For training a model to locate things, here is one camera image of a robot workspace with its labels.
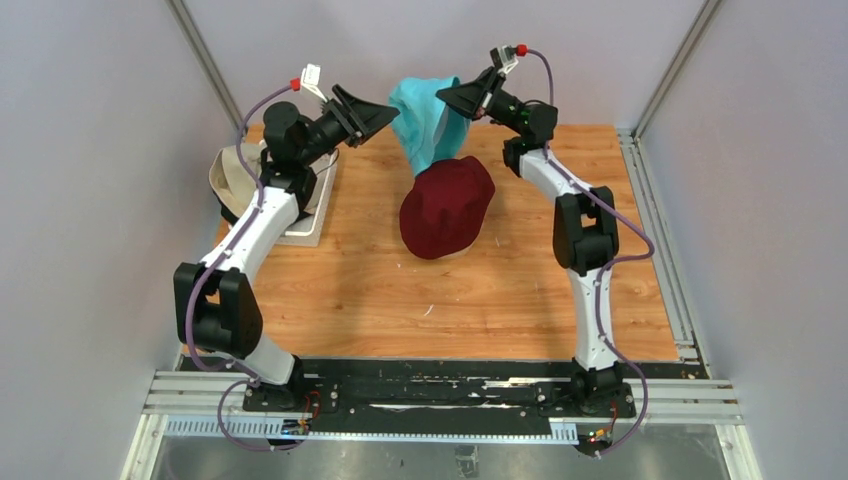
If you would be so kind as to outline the teal bucket hat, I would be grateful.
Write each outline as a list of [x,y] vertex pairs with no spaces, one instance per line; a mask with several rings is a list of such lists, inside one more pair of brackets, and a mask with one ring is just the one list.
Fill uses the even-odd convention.
[[468,136],[471,120],[436,96],[438,91],[459,84],[458,76],[407,77],[389,95],[389,105],[399,111],[390,127],[414,177],[435,162],[454,158]]

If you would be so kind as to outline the maroon bucket hat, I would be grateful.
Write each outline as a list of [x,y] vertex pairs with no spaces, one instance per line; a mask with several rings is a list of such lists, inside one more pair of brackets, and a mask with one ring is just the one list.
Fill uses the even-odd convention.
[[481,232],[496,187],[474,156],[435,162],[415,177],[399,213],[401,239],[424,260],[463,249]]

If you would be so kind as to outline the beige bucket hat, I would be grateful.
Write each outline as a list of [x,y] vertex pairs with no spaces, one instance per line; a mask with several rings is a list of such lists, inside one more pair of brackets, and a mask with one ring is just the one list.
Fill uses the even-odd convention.
[[[270,180],[271,170],[262,171],[262,152],[265,144],[242,143],[241,151],[249,170],[262,182]],[[229,228],[245,213],[256,190],[252,176],[238,159],[236,146],[221,149],[210,167],[209,184],[219,203],[220,213]]]

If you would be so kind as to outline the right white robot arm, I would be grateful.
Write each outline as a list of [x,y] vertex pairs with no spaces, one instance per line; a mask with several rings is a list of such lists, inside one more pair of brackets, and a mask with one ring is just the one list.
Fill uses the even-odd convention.
[[488,116],[515,132],[503,159],[513,173],[536,186],[553,204],[552,249],[568,275],[576,312],[577,341],[570,398],[582,415],[595,417],[624,393],[619,359],[607,345],[611,329],[609,281],[604,266],[619,251],[613,195],[594,188],[562,167],[549,149],[558,120],[556,107],[521,101],[503,89],[504,74],[484,70],[475,80],[437,91],[437,97],[467,119]]

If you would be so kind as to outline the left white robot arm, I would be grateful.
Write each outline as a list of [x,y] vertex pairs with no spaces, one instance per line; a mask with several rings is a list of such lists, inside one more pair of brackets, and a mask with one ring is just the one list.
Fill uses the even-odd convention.
[[317,180],[312,165],[340,144],[356,148],[387,127],[395,107],[357,98],[339,85],[311,119],[274,96],[264,108],[260,166],[246,211],[227,236],[197,263],[182,263],[173,282],[180,341],[204,371],[238,368],[270,384],[268,400],[298,411],[306,386],[295,379],[300,359],[263,331],[252,283],[278,238],[304,214]]

